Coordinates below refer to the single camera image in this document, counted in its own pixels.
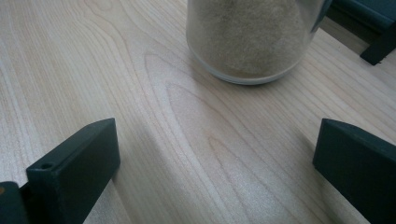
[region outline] wood grain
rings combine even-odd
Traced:
[[[319,30],[287,77],[243,87],[185,41],[186,0],[0,1],[0,180],[116,118],[121,168],[86,223],[367,223],[311,164],[322,118],[396,141],[396,56]]]

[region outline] glass jar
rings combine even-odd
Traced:
[[[331,0],[188,0],[187,42],[214,76],[245,85],[283,77]]]

